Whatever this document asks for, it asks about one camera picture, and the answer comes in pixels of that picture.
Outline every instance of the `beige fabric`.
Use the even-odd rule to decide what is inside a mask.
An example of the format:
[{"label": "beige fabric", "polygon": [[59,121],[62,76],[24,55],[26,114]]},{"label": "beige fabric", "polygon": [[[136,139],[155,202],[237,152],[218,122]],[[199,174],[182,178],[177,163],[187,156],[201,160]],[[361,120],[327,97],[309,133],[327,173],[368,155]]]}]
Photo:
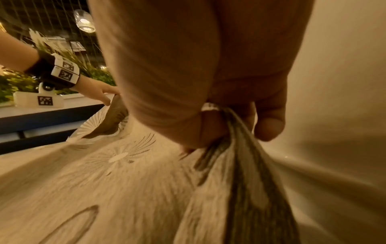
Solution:
[{"label": "beige fabric", "polygon": [[66,143],[1,157],[0,243],[299,243],[270,159],[224,115],[231,138],[184,156],[116,96]]}]

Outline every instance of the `wristband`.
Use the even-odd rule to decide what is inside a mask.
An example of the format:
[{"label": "wristband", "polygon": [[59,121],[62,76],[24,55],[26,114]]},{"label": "wristband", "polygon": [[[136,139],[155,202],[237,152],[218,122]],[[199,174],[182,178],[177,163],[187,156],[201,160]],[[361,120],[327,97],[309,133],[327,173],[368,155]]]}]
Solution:
[{"label": "wristband", "polygon": [[76,85],[80,77],[80,70],[76,63],[60,56],[39,52],[39,60],[25,71],[38,80],[52,84],[57,90],[71,88]]}]

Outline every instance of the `metal grid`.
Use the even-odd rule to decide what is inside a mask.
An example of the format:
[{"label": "metal grid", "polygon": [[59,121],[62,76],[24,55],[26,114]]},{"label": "metal grid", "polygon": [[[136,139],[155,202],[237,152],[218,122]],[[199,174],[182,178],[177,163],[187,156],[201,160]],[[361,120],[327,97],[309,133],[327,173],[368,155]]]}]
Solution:
[{"label": "metal grid", "polygon": [[87,12],[86,0],[0,0],[0,22],[14,37],[28,42],[29,29],[45,37],[65,40],[69,48],[80,43],[76,52],[94,66],[104,65],[94,33],[81,31],[75,23],[74,10]]}]

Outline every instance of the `foliage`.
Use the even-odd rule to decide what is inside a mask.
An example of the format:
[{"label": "foliage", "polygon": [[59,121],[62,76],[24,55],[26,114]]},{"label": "foliage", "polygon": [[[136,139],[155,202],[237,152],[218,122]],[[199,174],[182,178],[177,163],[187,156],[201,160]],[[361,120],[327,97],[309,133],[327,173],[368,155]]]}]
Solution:
[{"label": "foliage", "polygon": [[[61,56],[69,59],[79,66],[80,73],[84,76],[103,81],[107,84],[115,86],[113,77],[107,70],[95,68],[89,63],[83,62],[81,58],[77,57],[71,51],[60,45],[54,44],[38,32],[30,30],[31,40],[35,47],[47,53],[58,53]],[[23,92],[38,92],[37,88],[39,81],[34,77],[12,70],[4,70],[0,68],[0,103],[13,100],[13,93],[16,91]],[[76,93],[70,89],[57,90],[57,94],[72,94]]]}]

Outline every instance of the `wrist-mounted device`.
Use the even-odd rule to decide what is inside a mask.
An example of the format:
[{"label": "wrist-mounted device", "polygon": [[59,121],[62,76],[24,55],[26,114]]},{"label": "wrist-mounted device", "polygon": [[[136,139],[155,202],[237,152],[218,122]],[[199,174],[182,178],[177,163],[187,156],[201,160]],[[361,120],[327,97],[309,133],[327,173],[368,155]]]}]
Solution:
[{"label": "wrist-mounted device", "polygon": [[55,89],[71,88],[79,80],[80,70],[77,64],[58,54],[39,51],[39,61],[25,71],[41,81],[39,93],[15,92],[15,105],[27,108],[62,108],[62,96],[55,94]]}]

